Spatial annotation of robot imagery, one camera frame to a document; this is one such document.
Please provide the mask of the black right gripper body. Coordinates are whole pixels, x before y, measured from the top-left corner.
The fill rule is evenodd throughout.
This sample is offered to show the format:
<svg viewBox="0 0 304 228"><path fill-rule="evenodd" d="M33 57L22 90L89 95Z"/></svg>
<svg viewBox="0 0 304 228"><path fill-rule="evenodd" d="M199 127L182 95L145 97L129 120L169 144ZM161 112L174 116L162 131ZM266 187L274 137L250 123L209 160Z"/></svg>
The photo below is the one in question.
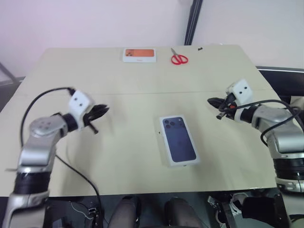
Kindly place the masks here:
<svg viewBox="0 0 304 228"><path fill-rule="evenodd" d="M219 99L218 110L220 113L216 116L217 119L222 119L223 117L227 117L228 119L234 119L234 115L236 110L235 96L230 93L224 99Z"/></svg>

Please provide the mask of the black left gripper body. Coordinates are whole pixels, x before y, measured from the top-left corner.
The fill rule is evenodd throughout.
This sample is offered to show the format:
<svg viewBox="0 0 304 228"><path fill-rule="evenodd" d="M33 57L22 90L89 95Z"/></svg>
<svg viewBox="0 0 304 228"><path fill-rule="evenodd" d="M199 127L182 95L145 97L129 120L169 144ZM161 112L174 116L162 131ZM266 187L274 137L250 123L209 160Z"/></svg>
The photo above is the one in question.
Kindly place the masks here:
<svg viewBox="0 0 304 228"><path fill-rule="evenodd" d="M89 127L94 134L98 133L98 130L93 126L92 121L98 119L97 107L94 106L88 113L83 117L84 127Z"/></svg>

